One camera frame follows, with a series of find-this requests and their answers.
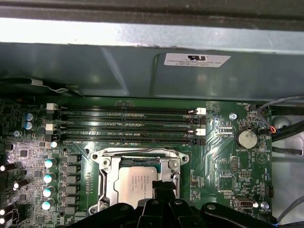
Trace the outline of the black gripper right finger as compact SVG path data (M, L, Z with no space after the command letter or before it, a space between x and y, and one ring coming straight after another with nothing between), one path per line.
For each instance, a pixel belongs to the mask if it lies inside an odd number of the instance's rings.
M172 228L274 228L265 220L238 212L218 203L205 203L200 209L175 196L176 185L172 181L163 183L163 202L169 210L164 212Z

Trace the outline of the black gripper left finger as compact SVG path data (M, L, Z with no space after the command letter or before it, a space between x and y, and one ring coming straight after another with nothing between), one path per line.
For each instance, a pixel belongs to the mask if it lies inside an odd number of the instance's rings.
M127 203L118 203L99 211L70 228L161 228L164 210L164 191L167 183L152 182L152 197L140 199L133 207Z

